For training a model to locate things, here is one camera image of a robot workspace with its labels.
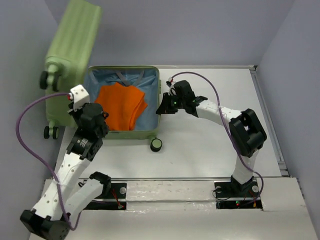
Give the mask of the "orange cloth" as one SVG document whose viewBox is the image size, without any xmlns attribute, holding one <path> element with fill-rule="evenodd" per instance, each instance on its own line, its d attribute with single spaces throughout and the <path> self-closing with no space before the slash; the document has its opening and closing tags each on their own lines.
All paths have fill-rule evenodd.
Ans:
<svg viewBox="0 0 320 240">
<path fill-rule="evenodd" d="M 111 131 L 133 131 L 148 106 L 143 91 L 118 82 L 102 86 L 95 102 L 108 113 L 105 121 Z"/>
</svg>

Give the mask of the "green hard-shell suitcase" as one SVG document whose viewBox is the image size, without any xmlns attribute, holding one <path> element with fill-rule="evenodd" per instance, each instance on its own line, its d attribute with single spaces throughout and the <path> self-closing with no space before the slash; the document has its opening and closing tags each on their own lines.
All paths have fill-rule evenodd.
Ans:
<svg viewBox="0 0 320 240">
<path fill-rule="evenodd" d="M 134 130 L 109 130 L 108 139 L 149 139 L 153 152 L 163 143 L 157 137 L 160 122 L 156 110 L 160 104 L 161 80 L 154 66 L 89 66 L 92 49 L 101 22 L 102 9 L 85 0 L 69 1 L 44 59 L 39 86 L 47 96 L 67 92 L 83 85 L 95 103 L 100 88 L 115 83 L 134 86 L 145 93 L 147 108 Z"/>
</svg>

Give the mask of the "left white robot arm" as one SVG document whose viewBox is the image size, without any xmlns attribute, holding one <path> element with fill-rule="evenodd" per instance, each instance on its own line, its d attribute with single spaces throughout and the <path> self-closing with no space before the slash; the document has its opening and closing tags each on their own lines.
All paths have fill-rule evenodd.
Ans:
<svg viewBox="0 0 320 240">
<path fill-rule="evenodd" d="M 78 226 L 81 212 L 96 197 L 110 194 L 111 178 L 101 172 L 90 175 L 76 192 L 79 177 L 90 165 L 108 133 L 107 113 L 98 103 L 86 103 L 70 109 L 76 129 L 66 149 L 61 166 L 40 200 L 31 210 L 24 210 L 21 222 L 32 233 L 45 240 L 64 240 Z"/>
</svg>

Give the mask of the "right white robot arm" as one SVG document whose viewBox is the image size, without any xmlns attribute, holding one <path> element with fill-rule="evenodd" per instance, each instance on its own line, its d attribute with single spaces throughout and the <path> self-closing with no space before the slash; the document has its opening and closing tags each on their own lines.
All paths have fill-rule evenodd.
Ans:
<svg viewBox="0 0 320 240">
<path fill-rule="evenodd" d="M 214 103 L 204 96 L 196 96 L 186 80 L 166 81 L 169 91 L 162 96 L 156 114 L 175 114 L 185 110 L 196 118 L 209 120 L 226 130 L 236 150 L 236 163 L 230 181 L 216 186 L 219 198 L 241 198 L 250 189 L 254 179 L 254 166 L 267 134 L 254 110 L 234 110 Z"/>
</svg>

